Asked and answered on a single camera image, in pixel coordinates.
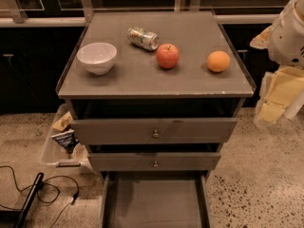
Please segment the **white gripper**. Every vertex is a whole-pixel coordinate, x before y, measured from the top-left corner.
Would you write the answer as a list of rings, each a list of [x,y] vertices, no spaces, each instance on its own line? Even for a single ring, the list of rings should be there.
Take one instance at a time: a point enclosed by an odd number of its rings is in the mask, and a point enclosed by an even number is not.
[[[293,119],[304,105],[304,0],[291,0],[274,20],[250,42],[251,48],[268,49],[281,66],[266,72],[256,104],[256,124]]]

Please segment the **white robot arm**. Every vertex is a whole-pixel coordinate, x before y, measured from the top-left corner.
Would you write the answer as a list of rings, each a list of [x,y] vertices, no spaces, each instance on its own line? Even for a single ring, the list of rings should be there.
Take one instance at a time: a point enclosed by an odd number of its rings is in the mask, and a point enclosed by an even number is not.
[[[279,64],[262,80],[256,124],[275,124],[282,116],[291,120],[304,105],[304,0],[291,0],[250,47],[267,49]]]

